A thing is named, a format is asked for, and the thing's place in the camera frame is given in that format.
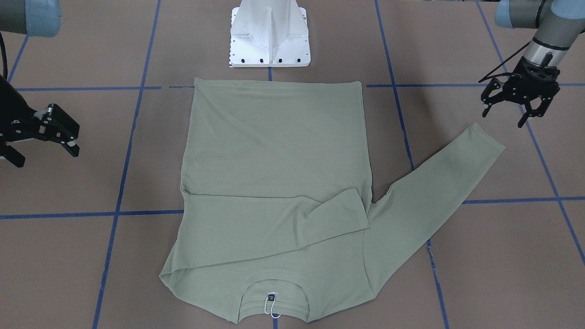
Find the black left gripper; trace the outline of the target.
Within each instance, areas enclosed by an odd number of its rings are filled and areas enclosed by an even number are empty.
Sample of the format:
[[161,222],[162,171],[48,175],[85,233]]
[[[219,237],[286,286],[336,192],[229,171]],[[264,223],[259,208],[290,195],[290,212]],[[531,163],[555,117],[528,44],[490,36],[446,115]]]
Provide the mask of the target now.
[[[554,96],[560,91],[557,67],[543,67],[531,62],[519,62],[509,73],[493,75],[480,99],[484,104],[481,116],[485,118],[495,104],[508,101],[520,103],[525,113],[518,121],[517,127],[525,125],[529,118],[543,117]],[[531,101],[539,99],[539,106],[533,108]]]

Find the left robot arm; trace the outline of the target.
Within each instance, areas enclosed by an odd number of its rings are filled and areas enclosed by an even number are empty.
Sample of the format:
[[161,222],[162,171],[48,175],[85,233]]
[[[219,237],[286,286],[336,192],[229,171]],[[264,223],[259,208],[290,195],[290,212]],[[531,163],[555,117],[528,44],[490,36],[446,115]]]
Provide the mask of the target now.
[[505,28],[534,29],[532,40],[516,51],[520,59],[513,71],[491,71],[481,81],[487,86],[480,99],[482,116],[500,102],[524,107],[518,121],[523,127],[529,118],[541,118],[559,92],[559,63],[584,32],[585,3],[582,0],[502,0],[495,23]]

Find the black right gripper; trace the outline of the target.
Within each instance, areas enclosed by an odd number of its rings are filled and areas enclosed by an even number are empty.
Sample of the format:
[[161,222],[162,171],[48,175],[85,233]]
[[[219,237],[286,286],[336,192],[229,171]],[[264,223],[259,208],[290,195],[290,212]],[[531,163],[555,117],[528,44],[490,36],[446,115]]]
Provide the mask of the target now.
[[25,156],[9,142],[38,139],[58,143],[73,158],[77,158],[80,125],[57,104],[49,104],[45,110],[36,111],[13,88],[4,76],[0,77],[0,157],[16,167],[23,167]]

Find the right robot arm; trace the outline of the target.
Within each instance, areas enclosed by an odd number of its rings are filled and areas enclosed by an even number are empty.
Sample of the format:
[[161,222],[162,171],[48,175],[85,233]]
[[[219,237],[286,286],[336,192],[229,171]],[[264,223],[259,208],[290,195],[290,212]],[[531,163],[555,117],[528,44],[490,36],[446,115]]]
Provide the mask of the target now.
[[[58,0],[3,0],[1,31],[27,36],[54,37],[61,27],[61,7]],[[11,143],[37,139],[60,144],[76,158],[80,147],[77,138],[79,123],[55,103],[36,111],[9,83],[8,63],[4,40],[1,40],[0,78],[0,156],[15,167],[23,167],[25,156]]]

